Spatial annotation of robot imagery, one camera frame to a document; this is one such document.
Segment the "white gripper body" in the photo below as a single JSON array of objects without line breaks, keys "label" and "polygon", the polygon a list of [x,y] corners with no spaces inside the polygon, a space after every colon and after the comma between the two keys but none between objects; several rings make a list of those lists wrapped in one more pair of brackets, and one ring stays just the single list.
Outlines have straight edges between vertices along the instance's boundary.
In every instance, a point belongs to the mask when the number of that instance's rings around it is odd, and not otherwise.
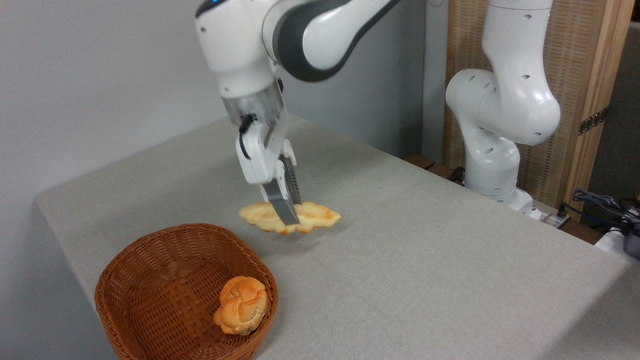
[{"label": "white gripper body", "polygon": [[290,116],[285,108],[274,117],[261,117],[255,112],[240,116],[235,147],[249,184],[266,184],[274,180],[289,127]]}]

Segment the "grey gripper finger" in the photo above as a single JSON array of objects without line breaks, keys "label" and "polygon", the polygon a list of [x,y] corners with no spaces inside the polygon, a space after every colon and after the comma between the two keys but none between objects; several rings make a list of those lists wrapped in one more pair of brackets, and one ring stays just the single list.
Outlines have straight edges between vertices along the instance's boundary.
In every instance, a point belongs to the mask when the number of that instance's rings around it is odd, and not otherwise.
[{"label": "grey gripper finger", "polygon": [[286,182],[285,186],[288,191],[287,199],[285,199],[285,196],[281,193],[281,189],[276,179],[272,180],[270,183],[259,185],[261,191],[263,191],[265,202],[269,202],[273,206],[276,214],[285,226],[292,226],[299,224],[300,220],[295,208],[296,204],[293,203],[290,198],[290,192]]},{"label": "grey gripper finger", "polygon": [[296,166],[297,158],[291,142],[284,139],[279,159],[283,162],[285,168],[285,182],[288,187],[290,198],[294,204],[302,204],[300,189],[298,186]]}]

